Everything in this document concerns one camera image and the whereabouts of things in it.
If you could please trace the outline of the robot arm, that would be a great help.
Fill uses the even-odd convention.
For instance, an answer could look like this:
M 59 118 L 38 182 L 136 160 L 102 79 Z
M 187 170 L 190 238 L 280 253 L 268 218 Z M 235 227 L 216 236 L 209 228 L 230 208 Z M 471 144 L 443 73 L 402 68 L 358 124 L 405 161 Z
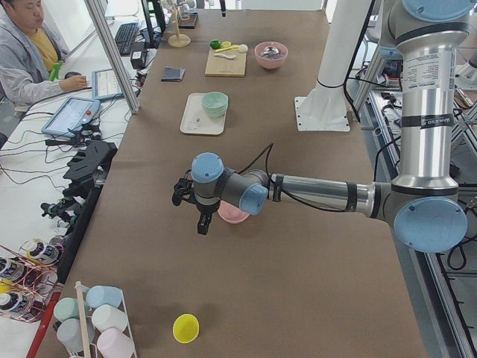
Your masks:
M 386 1 L 382 40 L 403 57 L 399 174 L 368 185 L 246 168 L 227 168 L 202 153 L 174 185 L 172 202 L 193 204 L 206 234 L 221 202 L 258 214 L 266 201 L 286 199 L 331 213 L 359 212 L 389 224 L 415 251 L 439 253 L 462 241 L 467 216 L 449 173 L 455 51 L 469 33 L 474 1 Z

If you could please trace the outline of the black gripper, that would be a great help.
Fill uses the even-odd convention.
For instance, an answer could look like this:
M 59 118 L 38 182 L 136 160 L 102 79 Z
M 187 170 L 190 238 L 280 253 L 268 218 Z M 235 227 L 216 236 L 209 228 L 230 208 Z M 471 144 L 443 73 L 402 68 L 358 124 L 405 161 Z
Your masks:
M 203 204 L 197 200 L 195 197 L 193 180 L 186 178 L 180 178 L 174 185 L 174 192 L 171 200 L 174 206 L 179 206 L 183 201 L 189 204 L 194 204 L 201 214 L 197 225 L 198 233 L 208 233 L 212 214 L 218 211 L 220 201 L 213 199 L 211 204 Z

